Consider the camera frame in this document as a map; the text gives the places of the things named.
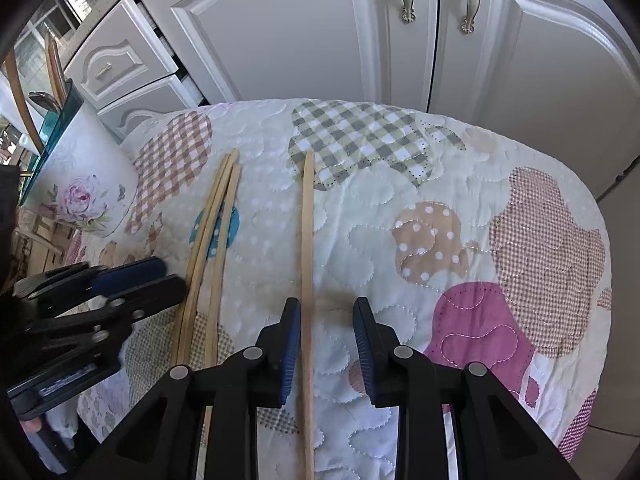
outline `pink patch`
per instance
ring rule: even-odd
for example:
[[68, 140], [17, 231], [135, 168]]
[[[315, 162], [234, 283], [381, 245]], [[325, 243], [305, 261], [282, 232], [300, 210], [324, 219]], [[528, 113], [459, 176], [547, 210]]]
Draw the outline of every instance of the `pink patch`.
[[560, 453], [562, 453], [562, 456], [564, 456], [567, 461], [574, 457], [575, 450], [578, 449], [578, 444], [580, 444], [580, 441], [584, 436], [584, 432], [587, 431], [587, 424], [589, 423], [589, 417], [591, 416], [591, 409], [595, 398], [596, 390], [586, 398], [584, 404], [580, 408], [580, 411], [569, 425], [569, 428], [567, 428], [560, 444], [558, 444]]
[[524, 401], [527, 403], [527, 406], [529, 406], [530, 408], [535, 408], [539, 394], [540, 386], [538, 386], [538, 383], [533, 377], [530, 377], [529, 381], [527, 382], [527, 391], [524, 394]]
[[433, 336], [424, 354], [434, 363], [456, 368], [472, 361], [484, 363], [517, 397], [533, 352], [500, 285], [471, 282], [451, 287], [438, 300]]

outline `wooden utensil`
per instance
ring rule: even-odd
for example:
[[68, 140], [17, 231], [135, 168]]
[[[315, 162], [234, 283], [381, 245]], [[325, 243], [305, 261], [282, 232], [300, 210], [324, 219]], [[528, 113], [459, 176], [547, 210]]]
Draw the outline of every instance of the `wooden utensil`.
[[58, 101], [60, 108], [62, 108], [66, 102], [65, 75], [62, 65], [60, 65], [58, 44], [51, 34], [46, 34], [45, 36], [45, 59], [47, 60], [47, 73], [49, 73], [53, 96]]
[[31, 137], [31, 142], [33, 142], [33, 145], [36, 147], [36, 150], [38, 150], [38, 153], [42, 154], [42, 152], [44, 151], [44, 144], [40, 139], [36, 125], [33, 124], [33, 119], [31, 119], [31, 114], [29, 113], [27, 101], [24, 98], [24, 93], [22, 92], [22, 86], [20, 85], [20, 76], [18, 75], [18, 65], [15, 61], [15, 50], [13, 47], [4, 60], [4, 66], [6, 67], [6, 75], [9, 79], [11, 93], [14, 95], [15, 105], [17, 106], [18, 112], [20, 113], [20, 118], [24, 123], [24, 127], [27, 128], [27, 133], [29, 134], [29, 137]]
[[[236, 190], [240, 179], [240, 165], [235, 163], [231, 170], [231, 178], [226, 189], [225, 208], [222, 212], [220, 222], [220, 234], [218, 235], [218, 250], [213, 263], [213, 278], [211, 280], [211, 294], [209, 296], [209, 312], [207, 313], [207, 329], [204, 344], [204, 365], [205, 368], [218, 364], [218, 316], [220, 314], [220, 300], [222, 299], [222, 276], [225, 272], [226, 240], [231, 224], [231, 212], [236, 200]], [[211, 424], [211, 406], [207, 406], [204, 414], [205, 438], [209, 438], [209, 426]]]
[[304, 480], [314, 480], [314, 152], [306, 152], [302, 174], [302, 310], [300, 346], [302, 349], [302, 407], [304, 438]]
[[238, 160], [238, 154], [238, 150], [232, 150], [229, 156], [224, 158], [223, 163], [220, 164], [214, 185], [207, 199], [207, 205], [200, 219], [200, 227], [196, 235], [196, 241], [191, 249], [190, 261], [187, 267], [189, 293], [184, 301], [184, 306], [181, 305], [181, 308], [178, 310], [176, 318], [177, 322], [174, 329], [174, 343], [171, 355], [172, 364], [188, 364], [189, 362], [191, 339], [193, 338], [193, 323], [196, 316], [200, 284], [202, 283], [204, 267], [207, 263], [209, 241], [211, 240], [216, 219], [218, 218], [222, 199], [226, 193], [231, 169], [235, 161]]

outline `drawer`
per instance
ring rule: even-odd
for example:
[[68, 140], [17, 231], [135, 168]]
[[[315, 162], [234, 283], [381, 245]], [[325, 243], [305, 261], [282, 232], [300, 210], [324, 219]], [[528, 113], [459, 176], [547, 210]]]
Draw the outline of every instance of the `drawer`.
[[102, 19], [66, 67], [98, 110], [178, 70], [133, 0], [121, 0]]
[[124, 139], [142, 121], [196, 107], [198, 100], [190, 86], [171, 75], [104, 107], [98, 112], [98, 117], [113, 133]]

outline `green gingham patch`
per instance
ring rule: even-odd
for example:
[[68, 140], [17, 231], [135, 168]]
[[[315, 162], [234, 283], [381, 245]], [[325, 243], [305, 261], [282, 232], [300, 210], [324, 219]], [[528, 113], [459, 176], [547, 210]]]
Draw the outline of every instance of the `green gingham patch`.
[[[125, 369], [129, 377], [130, 406], [134, 406], [169, 369], [169, 354], [174, 334], [175, 309], [167, 309], [150, 317], [145, 325], [131, 335], [125, 354]], [[193, 370], [204, 368], [204, 345], [207, 317], [196, 313], [189, 366]], [[236, 351], [228, 332], [218, 328], [218, 363]], [[281, 433], [299, 433], [296, 419], [285, 408], [257, 408], [256, 420], [269, 430]]]
[[425, 124], [424, 131], [430, 139], [433, 139], [436, 142], [449, 144], [461, 151], [466, 150], [464, 142], [462, 142], [460, 137], [458, 137], [453, 130], [449, 130], [442, 126], [431, 126], [430, 124]]
[[[193, 326], [193, 339], [191, 340], [191, 354], [189, 366], [193, 370], [204, 368], [204, 344], [206, 338], [207, 317], [201, 313], [196, 314]], [[234, 342], [228, 332], [218, 327], [218, 364], [223, 363], [226, 358], [236, 352]], [[284, 408], [257, 408], [255, 419], [268, 428], [282, 433], [299, 433], [296, 420]], [[204, 444], [204, 435], [200, 443]]]
[[314, 100], [294, 108], [291, 121], [299, 134], [289, 141], [289, 156], [302, 173], [305, 153], [315, 152], [317, 190], [326, 191], [376, 160], [385, 160], [415, 187], [433, 170], [433, 153], [412, 110]]

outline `cabinet door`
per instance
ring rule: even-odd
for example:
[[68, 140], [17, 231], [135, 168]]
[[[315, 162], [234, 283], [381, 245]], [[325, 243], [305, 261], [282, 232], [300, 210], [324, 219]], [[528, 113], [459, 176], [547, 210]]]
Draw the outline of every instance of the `cabinet door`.
[[564, 162], [596, 196], [640, 153], [638, 51], [603, 0], [442, 0], [432, 113]]
[[437, 0], [142, 0], [210, 103], [376, 101], [425, 110]]
[[65, 75], [100, 109], [176, 70], [134, 1], [122, 0], [84, 41]]

